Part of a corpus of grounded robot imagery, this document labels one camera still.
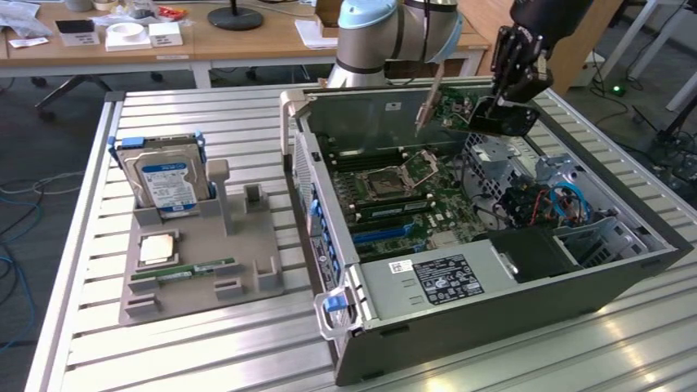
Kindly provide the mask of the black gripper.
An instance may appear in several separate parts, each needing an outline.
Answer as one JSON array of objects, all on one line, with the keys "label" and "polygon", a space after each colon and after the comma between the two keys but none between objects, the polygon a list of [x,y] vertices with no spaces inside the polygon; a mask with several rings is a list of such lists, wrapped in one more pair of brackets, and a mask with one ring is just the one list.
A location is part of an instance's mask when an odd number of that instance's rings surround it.
[{"label": "black gripper", "polygon": [[526,103],[552,84],[546,61],[558,41],[574,32],[589,1],[514,1],[510,26],[497,32],[492,94],[497,101]]}]

